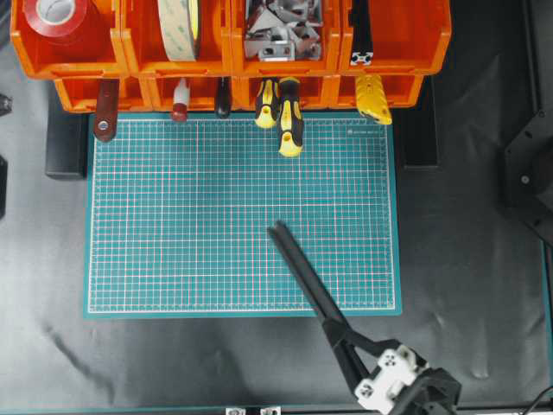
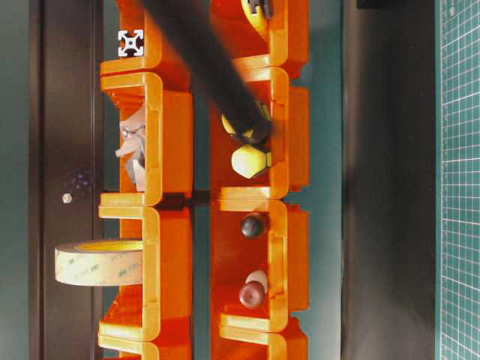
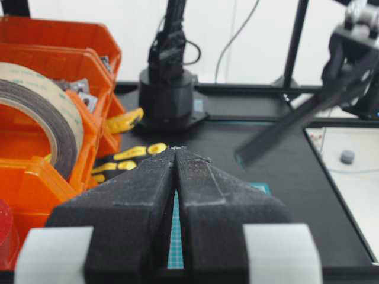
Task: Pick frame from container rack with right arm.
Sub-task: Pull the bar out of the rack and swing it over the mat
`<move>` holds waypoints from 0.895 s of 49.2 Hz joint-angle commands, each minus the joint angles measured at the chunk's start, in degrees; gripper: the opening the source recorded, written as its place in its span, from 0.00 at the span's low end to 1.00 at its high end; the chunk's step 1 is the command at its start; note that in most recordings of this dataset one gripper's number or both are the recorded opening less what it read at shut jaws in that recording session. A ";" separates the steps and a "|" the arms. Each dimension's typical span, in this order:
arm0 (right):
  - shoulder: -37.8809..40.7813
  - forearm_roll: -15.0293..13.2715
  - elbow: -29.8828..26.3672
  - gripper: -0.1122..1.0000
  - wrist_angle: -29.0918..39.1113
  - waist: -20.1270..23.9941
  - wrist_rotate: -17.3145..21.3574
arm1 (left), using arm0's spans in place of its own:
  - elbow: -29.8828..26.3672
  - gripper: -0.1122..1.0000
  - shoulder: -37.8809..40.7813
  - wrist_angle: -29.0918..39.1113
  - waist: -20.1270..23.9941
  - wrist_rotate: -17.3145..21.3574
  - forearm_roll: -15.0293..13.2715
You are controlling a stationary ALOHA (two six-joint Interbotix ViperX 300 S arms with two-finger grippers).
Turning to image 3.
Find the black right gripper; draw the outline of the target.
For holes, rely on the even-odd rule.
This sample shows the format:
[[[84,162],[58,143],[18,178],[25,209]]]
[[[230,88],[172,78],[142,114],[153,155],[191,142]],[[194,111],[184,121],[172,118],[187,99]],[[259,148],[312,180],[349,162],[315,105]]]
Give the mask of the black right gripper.
[[[322,72],[321,109],[378,108],[378,34],[362,24],[339,24]]]

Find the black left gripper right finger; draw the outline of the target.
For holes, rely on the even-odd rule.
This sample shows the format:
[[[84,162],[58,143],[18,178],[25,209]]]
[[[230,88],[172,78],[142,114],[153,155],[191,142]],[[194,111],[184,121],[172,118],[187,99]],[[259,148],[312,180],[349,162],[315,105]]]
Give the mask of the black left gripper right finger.
[[[277,198],[186,148],[175,152],[184,267],[192,283],[248,283],[244,224],[286,224]]]

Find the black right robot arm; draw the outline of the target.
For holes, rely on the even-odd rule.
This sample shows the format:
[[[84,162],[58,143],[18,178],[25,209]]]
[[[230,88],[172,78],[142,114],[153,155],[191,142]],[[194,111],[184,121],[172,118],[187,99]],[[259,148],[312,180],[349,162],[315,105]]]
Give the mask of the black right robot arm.
[[[163,131],[183,130],[207,116],[202,111],[193,110],[195,76],[184,66],[196,64],[201,58],[201,49],[190,42],[183,31],[185,6],[187,1],[168,1],[166,12],[158,25],[156,35],[150,45],[148,66],[139,77],[139,108],[143,109],[143,124],[146,128]],[[378,2],[375,1],[336,1],[346,6],[342,28],[348,36],[357,25],[368,28],[367,39],[375,43],[378,39]],[[257,9],[260,1],[255,1],[252,10],[239,30],[225,45],[217,62],[215,82],[222,57],[226,50],[244,29]],[[297,56],[301,32],[307,11],[308,1],[299,1],[293,34],[290,41],[282,88],[291,88],[292,73]],[[198,50],[198,57],[192,62],[184,62],[186,44]]]

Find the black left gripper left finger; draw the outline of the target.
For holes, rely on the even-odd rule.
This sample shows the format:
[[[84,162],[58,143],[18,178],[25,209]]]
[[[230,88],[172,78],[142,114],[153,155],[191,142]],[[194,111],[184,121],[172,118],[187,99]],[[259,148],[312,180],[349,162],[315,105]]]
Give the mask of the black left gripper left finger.
[[[168,260],[175,150],[57,206],[48,227],[92,226],[86,283],[150,283]]]

